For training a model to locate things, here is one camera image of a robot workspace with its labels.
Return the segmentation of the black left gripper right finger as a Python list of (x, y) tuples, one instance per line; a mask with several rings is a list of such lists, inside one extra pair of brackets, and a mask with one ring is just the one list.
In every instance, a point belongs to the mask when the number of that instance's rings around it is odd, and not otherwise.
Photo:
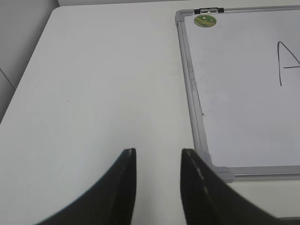
[(193, 149), (183, 149), (180, 194), (189, 225), (285, 225), (231, 189)]

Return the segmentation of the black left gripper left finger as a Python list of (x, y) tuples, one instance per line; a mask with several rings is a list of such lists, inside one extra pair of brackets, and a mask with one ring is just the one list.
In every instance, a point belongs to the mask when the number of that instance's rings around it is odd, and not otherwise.
[(136, 150), (123, 150), (83, 195), (42, 225), (129, 225), (136, 197)]

